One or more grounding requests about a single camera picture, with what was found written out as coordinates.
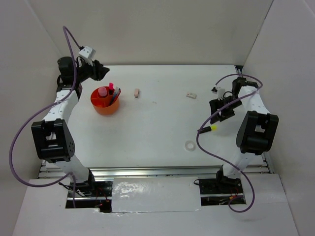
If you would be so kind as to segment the pink highlighter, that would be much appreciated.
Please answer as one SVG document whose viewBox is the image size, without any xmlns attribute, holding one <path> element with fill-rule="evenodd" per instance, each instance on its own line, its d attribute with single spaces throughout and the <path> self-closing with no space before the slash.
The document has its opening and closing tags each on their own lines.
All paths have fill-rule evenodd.
<svg viewBox="0 0 315 236">
<path fill-rule="evenodd" d="M 113 83 L 109 83 L 109 94 L 113 95 L 115 89 L 114 89 L 114 84 Z"/>
</svg>

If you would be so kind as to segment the red pen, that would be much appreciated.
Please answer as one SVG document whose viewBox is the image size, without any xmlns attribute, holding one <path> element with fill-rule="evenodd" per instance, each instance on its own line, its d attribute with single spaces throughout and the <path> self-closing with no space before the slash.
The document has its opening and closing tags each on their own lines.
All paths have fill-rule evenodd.
<svg viewBox="0 0 315 236">
<path fill-rule="evenodd" d="M 115 98 L 116 98 L 118 92 L 119 92 L 119 88 L 118 88 L 118 87 L 115 87 L 115 91 L 114 91 L 114 93 L 113 93 L 113 97 L 112 97 L 112 100 L 111 100 L 111 104 L 114 103 Z"/>
</svg>

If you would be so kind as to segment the blue patterned pen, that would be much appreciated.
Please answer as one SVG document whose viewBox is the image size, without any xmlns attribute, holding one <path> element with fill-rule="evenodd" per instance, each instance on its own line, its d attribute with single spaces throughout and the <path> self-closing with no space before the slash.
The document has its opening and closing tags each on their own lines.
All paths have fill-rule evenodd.
<svg viewBox="0 0 315 236">
<path fill-rule="evenodd" d="M 115 101 L 119 97 L 120 93 L 121 93 L 121 89 L 120 88 L 115 89 L 114 95 L 113 95 L 113 99 L 112 99 L 112 103 L 111 103 L 112 105 L 115 103 Z"/>
</svg>

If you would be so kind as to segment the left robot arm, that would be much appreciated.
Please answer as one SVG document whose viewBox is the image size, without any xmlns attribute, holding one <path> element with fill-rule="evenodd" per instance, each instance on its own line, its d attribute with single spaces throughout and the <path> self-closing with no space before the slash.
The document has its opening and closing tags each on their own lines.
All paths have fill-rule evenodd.
<svg viewBox="0 0 315 236">
<path fill-rule="evenodd" d="M 91 170 L 76 157 L 74 139 L 67 123 L 81 97 L 81 83 L 88 78 L 102 80 L 109 68 L 97 60 L 88 64 L 82 56 L 76 61 L 71 57 L 62 57 L 57 64 L 60 75 L 57 78 L 56 104 L 42 121 L 31 125 L 35 149 L 39 159 L 70 174 L 71 189 L 80 191 L 84 196 L 92 196 L 97 191 L 97 183 Z"/>
</svg>

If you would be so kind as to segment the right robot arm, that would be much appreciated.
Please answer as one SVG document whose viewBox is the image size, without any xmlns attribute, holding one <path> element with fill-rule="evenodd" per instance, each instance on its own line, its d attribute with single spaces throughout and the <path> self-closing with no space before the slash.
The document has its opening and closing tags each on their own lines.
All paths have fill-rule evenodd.
<svg viewBox="0 0 315 236">
<path fill-rule="evenodd" d="M 210 124 L 225 121 L 235 115 L 234 109 L 243 106 L 246 111 L 236 136 L 238 151 L 231 165 L 223 164 L 216 173 L 215 188 L 221 193 L 240 183 L 243 171 L 255 156 L 270 150 L 278 127 L 279 117 L 264 106 L 258 90 L 261 85 L 237 77 L 231 91 L 215 85 L 212 92 L 218 97 L 209 102 L 212 118 Z"/>
</svg>

